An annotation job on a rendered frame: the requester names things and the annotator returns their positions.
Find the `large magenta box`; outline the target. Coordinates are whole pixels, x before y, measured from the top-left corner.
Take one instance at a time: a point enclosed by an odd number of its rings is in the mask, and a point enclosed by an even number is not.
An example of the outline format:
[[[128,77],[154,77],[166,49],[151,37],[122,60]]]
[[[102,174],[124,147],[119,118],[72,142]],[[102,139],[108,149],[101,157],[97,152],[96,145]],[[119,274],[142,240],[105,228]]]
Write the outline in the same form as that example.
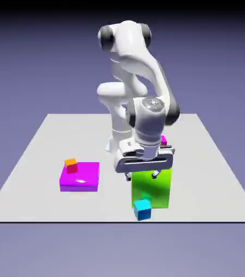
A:
[[[61,192],[96,192],[98,191],[100,177],[99,162],[79,162],[78,171],[67,173],[66,166],[63,167],[59,178]]]

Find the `large green box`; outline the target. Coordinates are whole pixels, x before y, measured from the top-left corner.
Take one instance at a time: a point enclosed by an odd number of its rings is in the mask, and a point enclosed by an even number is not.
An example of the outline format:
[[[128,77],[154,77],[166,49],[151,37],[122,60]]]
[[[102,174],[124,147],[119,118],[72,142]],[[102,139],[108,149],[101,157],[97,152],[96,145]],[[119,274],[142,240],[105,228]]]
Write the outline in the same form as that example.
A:
[[[152,208],[166,209],[169,206],[172,168],[162,170],[157,178],[153,171],[133,172],[131,179],[131,203],[147,199]]]

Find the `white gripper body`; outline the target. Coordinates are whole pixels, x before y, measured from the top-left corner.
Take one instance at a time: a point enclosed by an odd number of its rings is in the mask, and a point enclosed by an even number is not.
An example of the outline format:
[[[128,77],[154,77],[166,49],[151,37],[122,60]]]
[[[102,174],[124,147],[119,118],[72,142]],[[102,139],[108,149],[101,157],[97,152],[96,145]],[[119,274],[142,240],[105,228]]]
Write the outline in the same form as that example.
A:
[[[117,173],[170,169],[173,165],[174,152],[173,147],[160,147],[155,158],[144,160],[141,149],[127,153],[122,153],[119,149],[115,155],[114,169]]]

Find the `small cyan cube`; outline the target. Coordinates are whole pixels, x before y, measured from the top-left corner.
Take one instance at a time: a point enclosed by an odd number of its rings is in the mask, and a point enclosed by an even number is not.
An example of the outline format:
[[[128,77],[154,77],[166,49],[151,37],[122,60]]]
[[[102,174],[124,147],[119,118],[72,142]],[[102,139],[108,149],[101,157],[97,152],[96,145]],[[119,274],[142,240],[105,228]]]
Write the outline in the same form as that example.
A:
[[[134,214],[138,221],[151,218],[151,204],[149,200],[143,199],[134,201]]]

